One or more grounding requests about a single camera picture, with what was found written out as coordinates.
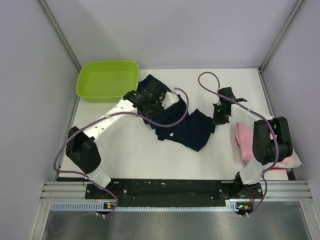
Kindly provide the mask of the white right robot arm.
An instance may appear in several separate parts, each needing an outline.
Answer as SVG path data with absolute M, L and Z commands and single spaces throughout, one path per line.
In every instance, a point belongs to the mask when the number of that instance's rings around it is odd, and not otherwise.
M 288 121 L 253 110 L 244 98 L 236 98 L 231 87 L 218 90 L 219 103 L 214 104 L 213 123 L 228 124 L 229 118 L 237 118 L 252 130 L 253 157 L 246 167 L 235 175 L 233 194 L 247 197 L 260 184 L 269 168 L 293 154 Z

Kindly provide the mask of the navy blue t shirt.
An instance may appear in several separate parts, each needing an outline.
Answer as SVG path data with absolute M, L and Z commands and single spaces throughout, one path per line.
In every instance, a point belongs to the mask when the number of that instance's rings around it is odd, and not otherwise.
M 152 120 L 161 125 L 175 123 L 183 116 L 186 107 L 186 102 L 180 98 L 178 103 L 155 116 Z M 159 141 L 168 140 L 176 142 L 196 152 L 200 151 L 207 144 L 210 136 L 216 129 L 213 119 L 198 109 L 192 113 L 187 113 L 179 124 L 169 128 L 156 126 L 146 120 L 143 122 L 155 130 Z

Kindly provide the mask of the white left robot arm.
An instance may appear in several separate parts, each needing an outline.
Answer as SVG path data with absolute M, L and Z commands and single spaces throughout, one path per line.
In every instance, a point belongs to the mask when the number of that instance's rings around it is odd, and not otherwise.
M 77 165 L 88 178 L 98 185 L 96 192 L 102 198 L 109 198 L 114 191 L 111 177 L 105 170 L 106 146 L 112 134 L 132 119 L 131 113 L 141 114 L 148 119 L 164 112 L 179 101 L 179 97 L 152 81 L 147 88 L 138 92 L 129 91 L 107 113 L 101 121 L 90 125 L 75 135 L 66 145 L 66 156 Z

